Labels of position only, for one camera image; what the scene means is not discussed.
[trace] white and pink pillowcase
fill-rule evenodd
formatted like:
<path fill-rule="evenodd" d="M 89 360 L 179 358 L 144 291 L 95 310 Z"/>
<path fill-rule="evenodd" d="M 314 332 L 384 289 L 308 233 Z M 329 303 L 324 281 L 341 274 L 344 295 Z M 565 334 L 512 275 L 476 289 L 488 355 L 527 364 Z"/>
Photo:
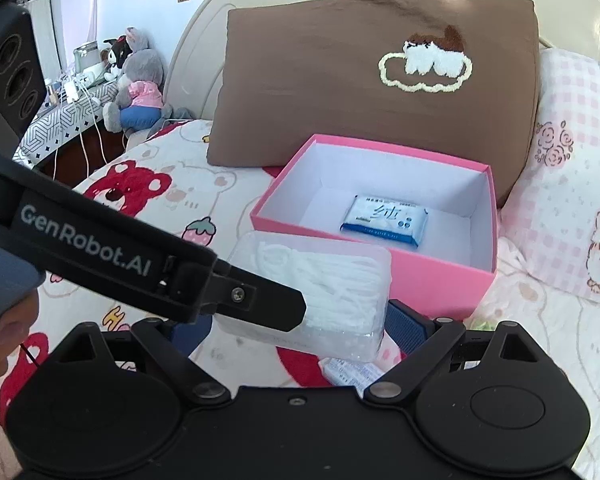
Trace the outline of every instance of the white and pink pillowcase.
<path fill-rule="evenodd" d="M 543 282 L 600 301 L 600 63 L 540 57 L 536 132 L 501 211 L 501 234 Z"/>

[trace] bed sheet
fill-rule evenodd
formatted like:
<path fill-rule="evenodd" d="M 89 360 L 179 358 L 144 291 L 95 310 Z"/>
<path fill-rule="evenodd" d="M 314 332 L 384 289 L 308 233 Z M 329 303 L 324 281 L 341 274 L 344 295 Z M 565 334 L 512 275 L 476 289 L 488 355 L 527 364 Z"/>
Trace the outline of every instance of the bed sheet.
<path fill-rule="evenodd" d="M 227 258 L 238 238 L 253 229 L 249 212 L 272 176 L 259 168 L 208 166 L 210 126 L 209 121 L 194 121 L 158 134 L 76 189 L 174 235 L 209 246 Z M 129 330 L 134 322 L 149 316 L 61 276 L 47 276 L 39 293 L 40 317 L 27 339 L 27 346 L 39 360 L 79 322 L 95 321 L 102 330 L 118 331 Z M 575 468 L 587 480 L 600 480 L 600 304 L 531 278 L 519 252 L 500 238 L 496 279 L 466 323 L 471 328 L 493 328 L 502 319 L 520 322 L 585 399 L 592 430 Z M 240 384 L 328 384 L 321 376 L 317 357 L 227 335 L 215 324 L 190 357 L 233 394 Z M 388 370 L 400 359 L 395 343 L 385 338 L 376 364 Z M 0 382 L 2 419 L 10 399 L 34 369 L 22 351 L 9 358 L 9 372 Z"/>

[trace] screw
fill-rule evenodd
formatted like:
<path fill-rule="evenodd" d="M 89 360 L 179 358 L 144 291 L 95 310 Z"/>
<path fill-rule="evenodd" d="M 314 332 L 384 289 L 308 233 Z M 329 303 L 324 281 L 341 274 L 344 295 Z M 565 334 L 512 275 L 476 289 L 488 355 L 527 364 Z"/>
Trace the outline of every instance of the screw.
<path fill-rule="evenodd" d="M 241 286 L 237 286 L 231 291 L 233 303 L 242 303 L 242 301 L 244 301 L 244 296 L 246 296 L 246 294 L 244 294 L 244 289 L 241 288 Z"/>
<path fill-rule="evenodd" d="M 381 381 L 369 386 L 369 392 L 378 399 L 393 399 L 402 393 L 402 388 L 396 383 Z"/>
<path fill-rule="evenodd" d="M 193 393 L 200 399 L 217 399 L 222 397 L 226 388 L 218 383 L 200 383 L 193 388 Z"/>

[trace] patterned tablecloth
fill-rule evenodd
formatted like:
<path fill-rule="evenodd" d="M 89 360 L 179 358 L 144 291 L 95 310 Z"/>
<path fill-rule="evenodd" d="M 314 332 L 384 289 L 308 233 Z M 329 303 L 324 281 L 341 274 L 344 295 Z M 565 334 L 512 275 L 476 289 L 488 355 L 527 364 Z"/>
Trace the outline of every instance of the patterned tablecloth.
<path fill-rule="evenodd" d="M 102 119 L 102 106 L 115 98 L 116 85 L 116 81 L 107 82 L 90 89 L 91 95 L 97 97 L 102 103 L 101 106 L 91 103 L 96 121 Z M 93 113 L 86 95 L 82 95 L 73 104 L 63 102 L 62 105 L 31 123 L 13 155 L 13 160 L 33 168 L 65 142 L 69 142 L 93 124 Z"/>

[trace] black wire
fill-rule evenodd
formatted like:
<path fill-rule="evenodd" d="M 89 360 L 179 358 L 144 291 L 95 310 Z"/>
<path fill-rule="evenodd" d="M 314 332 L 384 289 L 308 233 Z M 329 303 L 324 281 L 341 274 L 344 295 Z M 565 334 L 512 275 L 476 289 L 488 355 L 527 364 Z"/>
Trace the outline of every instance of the black wire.
<path fill-rule="evenodd" d="M 28 356 L 28 358 L 31 360 L 31 362 L 35 365 L 36 368 L 39 368 L 40 365 L 37 363 L 37 361 L 35 360 L 35 357 L 33 357 L 31 355 L 31 352 L 28 351 L 28 348 L 26 346 L 24 346 L 24 343 L 20 344 L 20 348 L 22 350 L 24 350 L 24 353 Z"/>

